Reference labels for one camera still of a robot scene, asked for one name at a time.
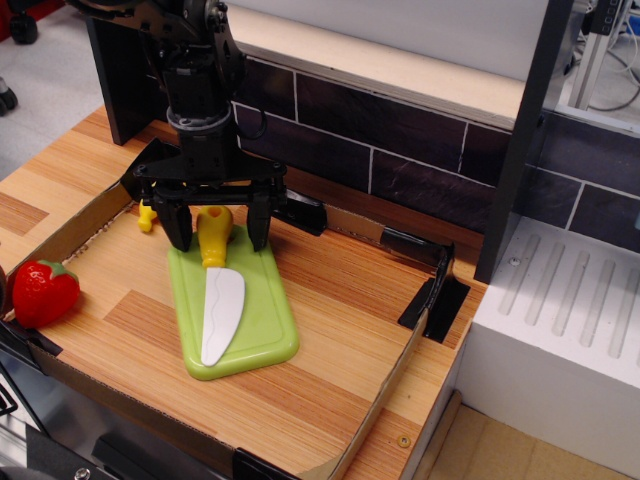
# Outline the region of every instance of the dark brick wall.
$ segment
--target dark brick wall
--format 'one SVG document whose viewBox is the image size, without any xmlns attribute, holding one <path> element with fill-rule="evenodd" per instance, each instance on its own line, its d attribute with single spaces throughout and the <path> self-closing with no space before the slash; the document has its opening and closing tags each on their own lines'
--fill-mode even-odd
<svg viewBox="0 0 640 480">
<path fill-rule="evenodd" d="M 521 213 L 640 252 L 640 139 L 562 115 L 547 121 Z"/>
<path fill-rule="evenodd" d="M 509 132 L 255 60 L 237 101 L 248 151 L 484 232 Z"/>
</svg>

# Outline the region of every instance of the cutting board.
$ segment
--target cutting board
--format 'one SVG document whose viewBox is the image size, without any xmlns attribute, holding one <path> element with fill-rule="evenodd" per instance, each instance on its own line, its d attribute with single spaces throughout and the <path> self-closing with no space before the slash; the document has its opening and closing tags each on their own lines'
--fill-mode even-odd
<svg viewBox="0 0 640 480">
<path fill-rule="evenodd" d="M 184 363 L 192 377 L 213 380 L 275 365 L 298 351 L 298 332 L 271 248 L 254 252 L 246 227 L 234 226 L 226 264 L 244 278 L 244 310 L 227 351 L 211 367 L 200 359 L 206 270 L 198 234 L 189 251 L 171 247 L 168 257 Z"/>
</svg>

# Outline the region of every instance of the red strawberry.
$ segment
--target red strawberry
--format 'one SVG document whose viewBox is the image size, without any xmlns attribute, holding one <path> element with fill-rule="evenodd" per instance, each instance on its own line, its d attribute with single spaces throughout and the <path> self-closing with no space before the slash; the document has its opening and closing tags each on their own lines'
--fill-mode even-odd
<svg viewBox="0 0 640 480">
<path fill-rule="evenodd" d="M 61 263 L 25 262 L 13 285 L 16 319 L 24 328 L 43 327 L 69 310 L 79 295 L 78 277 Z"/>
</svg>

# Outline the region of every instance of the toy knife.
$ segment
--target toy knife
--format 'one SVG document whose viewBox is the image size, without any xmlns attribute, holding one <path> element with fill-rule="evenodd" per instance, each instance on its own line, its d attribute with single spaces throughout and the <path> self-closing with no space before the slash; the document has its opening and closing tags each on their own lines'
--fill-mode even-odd
<svg viewBox="0 0 640 480">
<path fill-rule="evenodd" d="M 233 230 L 233 215 L 224 206 L 206 206 L 197 219 L 202 266 L 207 269 L 202 328 L 202 363 L 215 365 L 238 329 L 244 309 L 242 275 L 224 268 L 227 242 Z"/>
</svg>

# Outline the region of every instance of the yellow toy object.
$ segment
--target yellow toy object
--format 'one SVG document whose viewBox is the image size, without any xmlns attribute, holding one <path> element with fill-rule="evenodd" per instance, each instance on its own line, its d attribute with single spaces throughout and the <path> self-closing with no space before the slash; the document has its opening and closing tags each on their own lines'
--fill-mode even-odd
<svg viewBox="0 0 640 480">
<path fill-rule="evenodd" d="M 142 204 L 142 200 L 140 200 L 140 218 L 138 218 L 138 227 L 140 230 L 149 233 L 153 226 L 153 219 L 156 218 L 158 214 L 151 207 L 147 207 Z"/>
</svg>

